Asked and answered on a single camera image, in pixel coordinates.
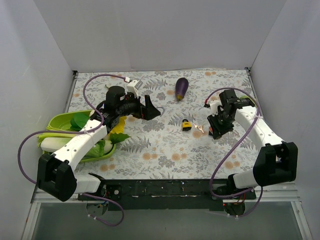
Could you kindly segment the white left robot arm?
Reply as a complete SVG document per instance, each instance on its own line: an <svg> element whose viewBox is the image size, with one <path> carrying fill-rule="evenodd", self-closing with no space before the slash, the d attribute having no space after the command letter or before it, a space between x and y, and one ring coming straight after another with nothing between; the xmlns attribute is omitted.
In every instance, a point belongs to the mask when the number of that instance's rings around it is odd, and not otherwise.
<svg viewBox="0 0 320 240"><path fill-rule="evenodd" d="M134 87L126 92L121 86L111 86L105 101L69 142L52 154L43 154L38 161L36 186L65 202L73 194L89 193L95 200L106 196L106 187L98 175L76 176L74 171L85 154L119 123L121 117L132 115L146 121L160 116L160 111L145 95L144 103Z"/></svg>

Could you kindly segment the large brass padlock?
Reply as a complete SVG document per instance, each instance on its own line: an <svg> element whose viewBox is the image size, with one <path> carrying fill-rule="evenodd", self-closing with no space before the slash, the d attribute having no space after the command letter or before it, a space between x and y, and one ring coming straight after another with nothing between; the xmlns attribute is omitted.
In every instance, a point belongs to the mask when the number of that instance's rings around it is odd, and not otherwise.
<svg viewBox="0 0 320 240"><path fill-rule="evenodd" d="M158 106L157 109L160 111L160 116L165 113L165 108L163 106Z"/></svg>

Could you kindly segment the yellow padlock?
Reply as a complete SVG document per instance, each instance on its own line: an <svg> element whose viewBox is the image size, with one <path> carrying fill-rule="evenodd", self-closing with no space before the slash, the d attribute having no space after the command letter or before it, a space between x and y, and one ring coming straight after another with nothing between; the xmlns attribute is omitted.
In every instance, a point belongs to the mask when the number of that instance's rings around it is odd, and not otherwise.
<svg viewBox="0 0 320 240"><path fill-rule="evenodd" d="M192 129L192 124L187 119L183 119L181 128L184 132L190 131Z"/></svg>

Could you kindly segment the yellow padlock keys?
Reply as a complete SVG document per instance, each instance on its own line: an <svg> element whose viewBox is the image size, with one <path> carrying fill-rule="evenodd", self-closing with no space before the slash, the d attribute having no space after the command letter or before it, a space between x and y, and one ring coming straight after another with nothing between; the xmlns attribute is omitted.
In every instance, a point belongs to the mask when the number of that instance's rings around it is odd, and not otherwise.
<svg viewBox="0 0 320 240"><path fill-rule="evenodd" d="M194 127L195 127L197 130L199 130L199 131L201 131L202 133L204 133L203 127L202 127L201 125L196 125L196 124L193 124L193 125L194 125Z"/></svg>

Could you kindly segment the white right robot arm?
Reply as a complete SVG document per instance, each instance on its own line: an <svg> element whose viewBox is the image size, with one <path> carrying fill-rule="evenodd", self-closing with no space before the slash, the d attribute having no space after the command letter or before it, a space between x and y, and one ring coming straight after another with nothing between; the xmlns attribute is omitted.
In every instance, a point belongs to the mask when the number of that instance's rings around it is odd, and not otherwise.
<svg viewBox="0 0 320 240"><path fill-rule="evenodd" d="M250 95L237 97L235 87L223 87L217 91L219 100L209 102L207 98L204 102L204 107L211 111L207 120L212 129L212 137L217 140L233 131L234 123L238 123L245 130L245 134L218 166L222 166L245 138L253 142L258 156L253 168L228 176L224 195L217 194L213 188L214 178L210 178L210 194L220 199L237 199L255 187L293 182L297 177L297 145L284 141L269 127L261 115L259 104Z"/></svg>

